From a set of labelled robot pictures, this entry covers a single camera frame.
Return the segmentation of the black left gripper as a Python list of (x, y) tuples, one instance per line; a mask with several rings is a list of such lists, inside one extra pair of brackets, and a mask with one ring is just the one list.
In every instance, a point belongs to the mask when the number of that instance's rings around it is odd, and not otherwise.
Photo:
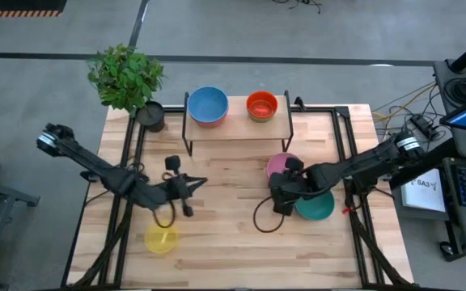
[(203, 186), (208, 179), (206, 177), (192, 177), (180, 173), (180, 157), (172, 155), (165, 158), (166, 172), (163, 173), (163, 180), (167, 182), (167, 199), (171, 206), (173, 217), (176, 216), (174, 200), (180, 199), (183, 214), (186, 217), (193, 216), (193, 208), (188, 205), (187, 199)]

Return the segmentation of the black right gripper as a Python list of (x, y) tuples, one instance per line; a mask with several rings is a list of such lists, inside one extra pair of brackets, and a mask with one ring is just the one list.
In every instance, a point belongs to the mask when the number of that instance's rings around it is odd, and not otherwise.
[(295, 156), (285, 156), (279, 170), (269, 176), (269, 190), (273, 200), (273, 211), (291, 215), (294, 203), (309, 193), (307, 181), (302, 175), (304, 163)]

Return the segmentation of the pink opaque bowl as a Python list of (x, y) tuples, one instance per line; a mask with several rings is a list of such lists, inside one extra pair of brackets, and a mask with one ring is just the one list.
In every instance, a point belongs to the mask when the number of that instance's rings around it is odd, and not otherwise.
[(267, 163), (266, 166), (266, 175), (267, 178), (270, 179), (270, 176), (273, 173), (283, 173), (284, 171), (288, 170), (286, 166), (286, 160), (288, 158), (294, 158), (299, 160), (297, 156), (291, 153), (281, 152), (279, 154), (274, 155)]

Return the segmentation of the teal opaque bowl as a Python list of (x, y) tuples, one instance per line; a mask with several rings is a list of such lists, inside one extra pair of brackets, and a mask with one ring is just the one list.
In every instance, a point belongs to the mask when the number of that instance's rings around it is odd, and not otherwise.
[(335, 207), (335, 200), (331, 192), (326, 192), (310, 200), (300, 199), (295, 205), (295, 209), (307, 220), (319, 221), (328, 218)]

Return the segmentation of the coral opaque bowl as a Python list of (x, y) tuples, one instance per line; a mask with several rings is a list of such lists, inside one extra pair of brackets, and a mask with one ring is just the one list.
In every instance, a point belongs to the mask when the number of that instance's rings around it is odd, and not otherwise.
[(201, 121), (201, 120), (196, 120), (194, 119), (194, 121), (202, 128), (216, 128), (220, 125), (222, 125), (225, 121), (226, 117), (223, 116), (221, 119), (218, 119), (218, 120), (215, 120), (213, 122), (204, 122), (204, 121)]

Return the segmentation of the yellow translucent bowl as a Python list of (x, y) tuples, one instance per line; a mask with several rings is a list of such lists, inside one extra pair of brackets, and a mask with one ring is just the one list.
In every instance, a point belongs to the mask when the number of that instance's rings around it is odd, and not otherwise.
[(162, 255), (175, 249), (179, 241), (179, 232), (175, 226), (162, 228), (157, 224), (150, 224), (146, 228), (144, 244), (148, 251)]

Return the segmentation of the blue opaque bowl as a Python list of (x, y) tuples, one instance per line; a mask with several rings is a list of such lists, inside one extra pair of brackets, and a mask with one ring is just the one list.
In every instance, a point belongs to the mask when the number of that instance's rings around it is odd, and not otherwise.
[(213, 122), (227, 116), (227, 95), (217, 87), (204, 86), (196, 89), (187, 101), (189, 115), (196, 120)]

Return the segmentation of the orange translucent bowl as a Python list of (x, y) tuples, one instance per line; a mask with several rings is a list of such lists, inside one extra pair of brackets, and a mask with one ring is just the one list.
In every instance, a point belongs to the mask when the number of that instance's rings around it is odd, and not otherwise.
[(254, 116), (272, 116), (278, 108), (277, 97), (268, 91), (251, 93), (246, 101), (248, 114)]

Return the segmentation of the wooden shelf with black legs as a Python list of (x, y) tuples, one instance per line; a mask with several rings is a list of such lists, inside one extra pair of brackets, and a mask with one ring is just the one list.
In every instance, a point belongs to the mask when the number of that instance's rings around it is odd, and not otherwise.
[(278, 109), (273, 118), (257, 123), (248, 116), (247, 96), (228, 96), (229, 109), (225, 120), (217, 127), (202, 127), (189, 112), (189, 93), (184, 95), (182, 139), (189, 157), (193, 156), (195, 141), (280, 140), (287, 152), (294, 137), (289, 92), (277, 95)]

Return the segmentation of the black plant pot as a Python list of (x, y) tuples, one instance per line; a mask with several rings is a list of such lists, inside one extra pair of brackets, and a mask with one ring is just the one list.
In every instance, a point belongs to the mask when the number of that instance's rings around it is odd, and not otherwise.
[(143, 108), (139, 108), (136, 120), (146, 127), (149, 132), (158, 133), (165, 127), (165, 111), (163, 106), (155, 101), (147, 101)]

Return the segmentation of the green leafy plant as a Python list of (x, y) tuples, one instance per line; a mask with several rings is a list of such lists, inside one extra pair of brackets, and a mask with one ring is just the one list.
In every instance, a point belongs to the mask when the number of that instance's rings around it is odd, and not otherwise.
[(96, 89), (100, 103), (125, 110), (132, 117), (154, 99), (165, 78), (160, 61), (123, 44), (98, 52), (87, 65), (87, 79)]

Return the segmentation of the white paper sheet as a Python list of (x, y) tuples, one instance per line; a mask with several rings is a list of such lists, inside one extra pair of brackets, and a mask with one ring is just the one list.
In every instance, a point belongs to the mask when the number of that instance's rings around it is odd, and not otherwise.
[(432, 169), (403, 184), (402, 205), (445, 213), (443, 190), (438, 169)]

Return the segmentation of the black power strip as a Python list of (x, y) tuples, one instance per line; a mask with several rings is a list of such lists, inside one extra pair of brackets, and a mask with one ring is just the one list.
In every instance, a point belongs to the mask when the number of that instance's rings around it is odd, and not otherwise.
[(439, 135), (438, 130), (433, 126), (433, 121), (427, 120), (424, 116), (413, 115), (409, 121), (429, 141), (434, 140)]

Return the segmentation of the grey equipment cart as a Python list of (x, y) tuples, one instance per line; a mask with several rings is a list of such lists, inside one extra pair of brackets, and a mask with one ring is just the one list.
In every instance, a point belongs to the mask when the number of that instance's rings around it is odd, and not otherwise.
[[(460, 74), (454, 73), (449, 68), (449, 62), (451, 62), (451, 60), (436, 61), (433, 65), (435, 81), (440, 90), (446, 114), (452, 113), (462, 106), (462, 103), (458, 103), (457, 101), (453, 101), (449, 98), (448, 93), (455, 85), (456, 81), (462, 81), (466, 78), (466, 69)], [(451, 135), (459, 156), (466, 157), (466, 130), (451, 128)]]

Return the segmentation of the black mat with hazard stripe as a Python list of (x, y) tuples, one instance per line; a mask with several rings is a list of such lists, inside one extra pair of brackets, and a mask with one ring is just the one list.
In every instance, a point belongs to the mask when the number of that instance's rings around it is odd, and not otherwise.
[(0, 18), (58, 17), (67, 0), (0, 0)]

